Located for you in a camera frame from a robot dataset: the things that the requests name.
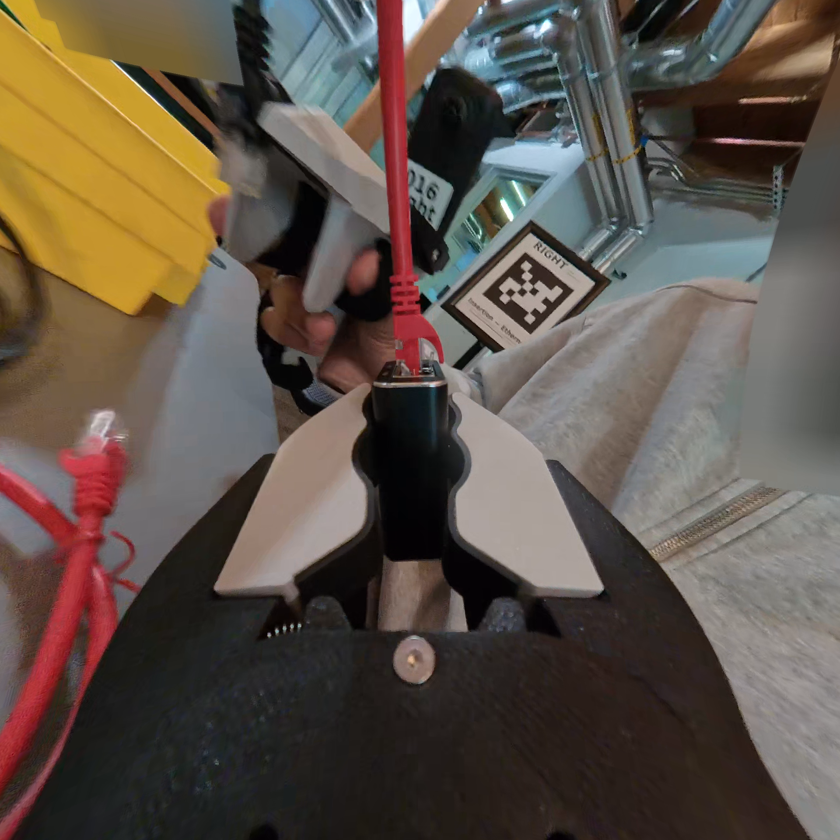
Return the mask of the person's grey zip sweatshirt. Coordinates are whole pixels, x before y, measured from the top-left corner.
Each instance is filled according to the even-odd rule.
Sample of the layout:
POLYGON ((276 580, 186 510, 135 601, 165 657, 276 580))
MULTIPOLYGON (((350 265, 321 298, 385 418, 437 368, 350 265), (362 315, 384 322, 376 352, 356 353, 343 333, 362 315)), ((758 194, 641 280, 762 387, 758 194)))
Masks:
POLYGON ((838 838, 838 497, 656 483, 623 488, 613 512, 700 621, 805 830, 838 838))

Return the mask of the black ethernet adapter box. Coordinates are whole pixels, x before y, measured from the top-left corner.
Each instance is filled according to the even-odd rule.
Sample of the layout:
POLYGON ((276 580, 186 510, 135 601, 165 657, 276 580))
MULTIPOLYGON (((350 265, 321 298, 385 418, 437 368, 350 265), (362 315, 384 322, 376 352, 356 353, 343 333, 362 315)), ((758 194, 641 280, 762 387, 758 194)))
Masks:
POLYGON ((385 557, 437 560, 448 499, 448 384, 435 359, 417 373, 386 363, 371 391, 372 445, 385 557))

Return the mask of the framed marker sign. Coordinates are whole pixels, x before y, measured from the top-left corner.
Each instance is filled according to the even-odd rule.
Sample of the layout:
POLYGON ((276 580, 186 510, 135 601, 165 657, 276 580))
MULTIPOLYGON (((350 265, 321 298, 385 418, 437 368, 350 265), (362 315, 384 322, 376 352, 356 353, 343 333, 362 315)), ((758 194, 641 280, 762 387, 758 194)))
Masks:
POLYGON ((538 338, 588 308, 611 280, 528 222, 474 269, 442 309, 494 352, 538 338))

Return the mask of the person's right forearm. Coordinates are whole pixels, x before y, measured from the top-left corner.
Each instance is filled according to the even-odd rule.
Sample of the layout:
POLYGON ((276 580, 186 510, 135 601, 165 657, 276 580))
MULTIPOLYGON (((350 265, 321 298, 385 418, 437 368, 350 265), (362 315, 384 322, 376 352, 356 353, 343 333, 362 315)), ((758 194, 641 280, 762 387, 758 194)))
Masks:
POLYGON ((739 474, 760 287, 705 279, 605 304, 448 382, 556 460, 644 543, 762 490, 739 474))

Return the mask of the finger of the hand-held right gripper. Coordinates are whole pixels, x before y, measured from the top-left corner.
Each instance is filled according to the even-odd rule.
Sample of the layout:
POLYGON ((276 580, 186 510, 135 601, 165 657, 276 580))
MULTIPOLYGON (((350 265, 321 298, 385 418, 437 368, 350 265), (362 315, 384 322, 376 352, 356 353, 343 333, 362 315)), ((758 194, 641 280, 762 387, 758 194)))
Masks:
POLYGON ((218 159, 230 188, 221 236, 226 251, 245 264, 256 263, 280 238, 298 187, 294 175, 290 185, 271 186, 276 146, 259 125, 265 106, 292 103, 270 67, 271 27, 259 1, 237 2, 233 12, 242 82, 218 84, 218 159))
POLYGON ((302 291, 309 313, 325 312, 343 293, 357 255, 389 237, 385 174, 320 108, 267 104, 259 126, 326 198, 302 291))

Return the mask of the person's right hand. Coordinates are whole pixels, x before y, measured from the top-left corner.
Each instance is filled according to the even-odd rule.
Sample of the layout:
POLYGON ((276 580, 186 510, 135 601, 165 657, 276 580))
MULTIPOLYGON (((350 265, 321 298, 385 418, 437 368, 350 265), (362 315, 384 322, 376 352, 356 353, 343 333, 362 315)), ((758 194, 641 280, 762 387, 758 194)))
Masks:
POLYGON ((261 264, 247 264, 269 305, 259 320, 268 335, 289 350, 319 362, 318 378, 340 393, 372 383, 395 358, 393 317, 371 322, 349 314, 337 320, 328 311, 308 312, 302 304, 303 282, 261 264))

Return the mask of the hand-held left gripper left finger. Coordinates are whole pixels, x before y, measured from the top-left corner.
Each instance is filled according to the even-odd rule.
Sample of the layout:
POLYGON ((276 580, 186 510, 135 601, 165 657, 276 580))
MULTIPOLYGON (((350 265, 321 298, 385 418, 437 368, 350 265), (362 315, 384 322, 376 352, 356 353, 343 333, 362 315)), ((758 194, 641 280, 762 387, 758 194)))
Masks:
POLYGON ((347 599, 382 568, 375 489, 359 466, 367 384, 278 448, 214 585, 221 596, 347 599))

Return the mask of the yellow storage bin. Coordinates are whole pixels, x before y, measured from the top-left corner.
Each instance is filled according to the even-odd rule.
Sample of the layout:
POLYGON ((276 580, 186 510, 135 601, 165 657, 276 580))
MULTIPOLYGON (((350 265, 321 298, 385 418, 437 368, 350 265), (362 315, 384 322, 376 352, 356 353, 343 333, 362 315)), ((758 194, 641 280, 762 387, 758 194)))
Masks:
POLYGON ((183 306, 215 249, 218 162, 117 64, 2 2, 2 215, 36 265, 129 315, 183 306))

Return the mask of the silver ventilation pipes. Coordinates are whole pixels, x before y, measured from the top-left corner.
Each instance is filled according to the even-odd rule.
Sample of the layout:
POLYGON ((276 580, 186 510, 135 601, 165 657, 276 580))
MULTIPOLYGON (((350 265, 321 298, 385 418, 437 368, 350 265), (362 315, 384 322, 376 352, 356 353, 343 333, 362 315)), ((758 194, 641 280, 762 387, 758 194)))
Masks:
POLYGON ((607 273, 654 222, 644 143, 633 93, 693 87, 718 76, 761 27, 772 1, 720 2, 696 36, 637 45, 619 33, 614 2, 486 3, 467 27, 473 40, 519 31, 486 49, 486 68, 551 59, 569 104, 601 224, 579 252, 607 273))

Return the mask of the wooden beam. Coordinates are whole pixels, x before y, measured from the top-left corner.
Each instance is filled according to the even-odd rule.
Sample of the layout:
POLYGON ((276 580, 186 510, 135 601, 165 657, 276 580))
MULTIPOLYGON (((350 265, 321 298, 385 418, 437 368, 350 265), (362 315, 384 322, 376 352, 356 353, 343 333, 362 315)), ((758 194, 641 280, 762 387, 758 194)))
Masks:
MULTIPOLYGON (((484 1, 437 2, 405 48, 405 100, 410 100, 434 72, 441 57, 474 19, 484 1)), ((377 81, 343 130, 369 153, 382 136, 382 91, 377 81)))

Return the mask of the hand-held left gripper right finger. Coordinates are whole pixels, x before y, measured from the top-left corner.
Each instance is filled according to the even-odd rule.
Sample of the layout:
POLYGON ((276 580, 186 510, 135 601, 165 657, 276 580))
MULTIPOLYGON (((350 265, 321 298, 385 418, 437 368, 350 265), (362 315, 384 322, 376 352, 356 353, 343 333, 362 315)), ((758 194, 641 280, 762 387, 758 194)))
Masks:
POLYGON ((451 403, 455 441, 465 453, 454 536, 518 593, 600 595, 602 579, 540 451, 466 395, 454 394, 451 403))

